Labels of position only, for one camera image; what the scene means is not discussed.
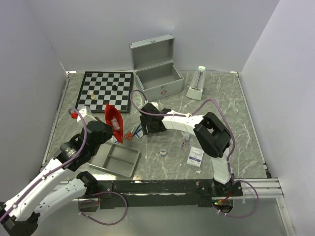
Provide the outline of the blue plastic tweezers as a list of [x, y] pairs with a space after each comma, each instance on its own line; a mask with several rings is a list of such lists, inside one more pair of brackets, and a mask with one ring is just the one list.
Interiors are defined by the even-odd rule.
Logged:
[[132, 130], [132, 136], [135, 136], [138, 132], [140, 132], [142, 129], [141, 124], [138, 124], [137, 126], [134, 127], [134, 129]]

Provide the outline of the white blue medicine box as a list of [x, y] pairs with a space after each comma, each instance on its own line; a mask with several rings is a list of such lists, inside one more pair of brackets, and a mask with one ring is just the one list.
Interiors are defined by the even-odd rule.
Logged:
[[139, 131], [134, 135], [136, 138], [140, 139], [143, 136], [143, 132]]

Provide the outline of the white gauze bandage roll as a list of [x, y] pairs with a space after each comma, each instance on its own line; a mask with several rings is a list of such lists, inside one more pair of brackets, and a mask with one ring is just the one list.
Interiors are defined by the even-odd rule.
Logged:
[[119, 131], [120, 130], [120, 125], [117, 121], [116, 118], [111, 119], [111, 124], [114, 130]]

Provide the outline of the red fabric zipper pouch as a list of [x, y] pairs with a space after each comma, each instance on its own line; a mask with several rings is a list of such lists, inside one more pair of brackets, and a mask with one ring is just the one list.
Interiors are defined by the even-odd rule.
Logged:
[[112, 126], [113, 135], [119, 143], [123, 143], [124, 122], [121, 113], [113, 105], [108, 103], [105, 106], [105, 121], [106, 124]]

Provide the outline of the orange handled scissors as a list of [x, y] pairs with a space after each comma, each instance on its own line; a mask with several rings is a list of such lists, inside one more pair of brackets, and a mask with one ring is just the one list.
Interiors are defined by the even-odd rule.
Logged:
[[124, 138], [131, 141], [133, 138], [133, 133], [132, 132], [128, 132], [124, 135]]

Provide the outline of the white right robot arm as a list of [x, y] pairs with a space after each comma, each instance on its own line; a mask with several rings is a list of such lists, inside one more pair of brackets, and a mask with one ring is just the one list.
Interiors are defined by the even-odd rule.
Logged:
[[214, 113], [196, 116], [171, 109], [159, 111], [152, 103], [147, 103], [139, 112], [144, 135], [166, 130], [194, 135], [203, 152], [211, 157], [216, 193], [225, 196], [232, 190], [234, 175], [229, 163], [234, 150], [231, 146], [232, 134]]

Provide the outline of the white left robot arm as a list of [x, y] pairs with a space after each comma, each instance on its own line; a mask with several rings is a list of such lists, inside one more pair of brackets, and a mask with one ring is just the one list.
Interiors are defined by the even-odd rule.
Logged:
[[71, 200], [97, 192], [97, 180], [80, 172], [65, 187], [53, 189], [67, 176], [95, 156], [111, 139], [113, 128], [102, 121], [84, 124], [81, 133], [62, 144], [46, 167], [20, 193], [0, 205], [0, 223], [11, 236], [29, 236], [55, 210]]

